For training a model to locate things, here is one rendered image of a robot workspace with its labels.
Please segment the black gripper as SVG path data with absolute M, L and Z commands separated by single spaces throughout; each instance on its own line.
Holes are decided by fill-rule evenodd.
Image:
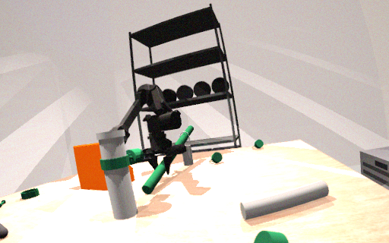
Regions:
M 155 154 L 165 153 L 166 156 L 164 156 L 163 159 L 166 167 L 166 173 L 168 175 L 171 168 L 172 157 L 176 154 L 183 154 L 187 150 L 184 144 L 174 145 L 170 148 L 167 148 L 168 146 L 166 145 L 165 137 L 166 134 L 164 134 L 164 131 L 149 134 L 149 137 L 147 137 L 147 139 L 150 140 L 150 148 L 141 150 L 144 153 L 144 159 L 146 159 L 149 164 L 151 164 L 154 170 L 158 166 L 158 155 L 155 156 Z

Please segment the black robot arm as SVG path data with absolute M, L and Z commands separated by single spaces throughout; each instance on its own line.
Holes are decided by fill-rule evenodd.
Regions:
M 148 134 L 179 129 L 181 127 L 181 113 L 179 110 L 172 111 L 166 104 L 163 91 L 156 84 L 144 84 L 138 88 L 135 94 L 135 101 L 121 120 L 121 123 L 110 131 L 125 130 L 124 142 L 126 144 L 130 136 L 128 129 L 133 124 L 134 119 L 142 107 L 152 101 L 151 110 L 156 115 L 145 115 L 143 120 L 147 122 Z

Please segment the grey metal post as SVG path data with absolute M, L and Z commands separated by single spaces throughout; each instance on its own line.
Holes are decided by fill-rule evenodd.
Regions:
M 126 156 L 125 130 L 107 131 L 96 134 L 100 145 L 101 159 L 115 159 Z M 104 170 L 106 185 L 114 218 L 117 220 L 130 219 L 138 214 L 131 184 L 129 166 Z

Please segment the white cylinder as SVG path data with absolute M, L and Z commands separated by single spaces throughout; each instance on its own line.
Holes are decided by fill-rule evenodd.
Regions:
M 320 180 L 289 191 L 243 201 L 240 203 L 241 214 L 244 220 L 266 216 L 269 213 L 279 212 L 326 197 L 329 193 L 328 188 L 327 183 Z

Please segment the green band with end cup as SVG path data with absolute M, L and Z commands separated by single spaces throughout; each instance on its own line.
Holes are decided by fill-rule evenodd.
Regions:
M 113 170 L 127 167 L 129 165 L 141 163 L 144 159 L 144 153 L 140 149 L 126 150 L 126 156 L 115 159 L 100 159 L 102 170 Z

